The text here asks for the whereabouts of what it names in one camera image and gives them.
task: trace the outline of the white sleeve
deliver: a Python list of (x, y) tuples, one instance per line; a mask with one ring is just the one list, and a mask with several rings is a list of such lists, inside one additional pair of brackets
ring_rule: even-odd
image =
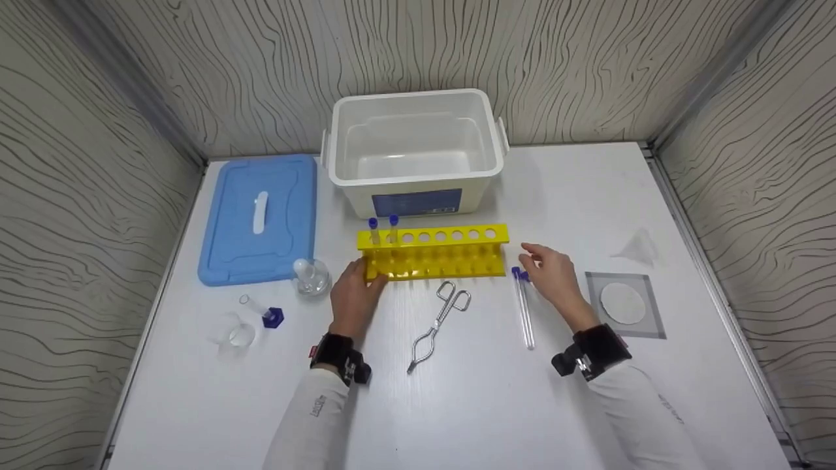
[(634, 469), (705, 470), (685, 423), (650, 378), (626, 360), (589, 382)]
[(263, 469), (324, 470), (348, 395), (348, 386), (335, 373), (309, 370), (284, 412)]

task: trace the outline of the white table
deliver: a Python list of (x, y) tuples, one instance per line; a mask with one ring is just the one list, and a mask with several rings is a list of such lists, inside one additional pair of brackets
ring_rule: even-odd
[[(196, 271), (222, 162), (212, 163), (165, 287), (120, 422), (111, 470), (259, 468), (308, 351), (330, 321), (327, 299), (298, 299), (290, 282), (209, 288)], [(333, 276), (358, 256), (364, 228), (318, 175), (315, 254)], [(687, 423), (710, 468), (787, 468), (705, 285), (636, 144), (514, 148), (477, 213), (406, 219), (405, 227), (503, 222), (511, 243), (558, 248), (585, 271), (647, 273), (667, 340), (626, 338), (630, 352)], [(647, 268), (611, 258), (646, 227), (660, 260)], [(453, 311), (436, 352), (405, 373), (412, 340), (441, 307), (440, 280), (390, 283), (363, 348), (370, 386), (349, 399), (348, 439), (333, 467), (623, 468), (608, 423), (579, 374), (549, 364), (570, 344), (553, 310), (534, 300), (537, 341), (526, 350), (511, 278), (457, 279), (473, 300)], [(245, 358), (221, 361), (204, 320), (238, 309), (241, 294), (281, 307), (277, 330), (259, 330)], [(248, 317), (253, 324), (259, 318)]]

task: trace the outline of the test tube holder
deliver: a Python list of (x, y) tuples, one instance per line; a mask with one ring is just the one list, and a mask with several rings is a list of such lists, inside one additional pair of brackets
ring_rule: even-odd
[(366, 258), (366, 280), (386, 274), (390, 280), (504, 276), (501, 245), (508, 243), (505, 224), (403, 228), (391, 240), (380, 230), (357, 232), (357, 249)]

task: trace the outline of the patterned wallpaper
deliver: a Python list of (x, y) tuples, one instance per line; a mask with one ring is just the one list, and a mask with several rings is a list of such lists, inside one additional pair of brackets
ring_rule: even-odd
[(807, 459), (836, 463), (836, 3), (796, 2), (661, 149)]
[(317, 151), (347, 95), (474, 87), (512, 144), (643, 140), (757, 0), (92, 0), (208, 156)]
[(0, 468), (92, 463), (198, 181), (41, 3), (0, 3)]

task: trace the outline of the wrist strap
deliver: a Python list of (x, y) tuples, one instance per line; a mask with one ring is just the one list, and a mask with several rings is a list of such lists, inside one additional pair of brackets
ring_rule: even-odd
[(371, 367), (363, 361), (363, 355), (354, 349), (354, 342), (347, 336), (323, 335), (310, 366), (320, 363), (336, 367), (339, 378), (347, 386), (351, 386), (351, 381), (365, 384), (371, 378)]
[(577, 366), (584, 379), (591, 381), (612, 365), (633, 358), (627, 345), (608, 324), (579, 331), (572, 339), (574, 344), (552, 358), (552, 366), (560, 375), (572, 374)]

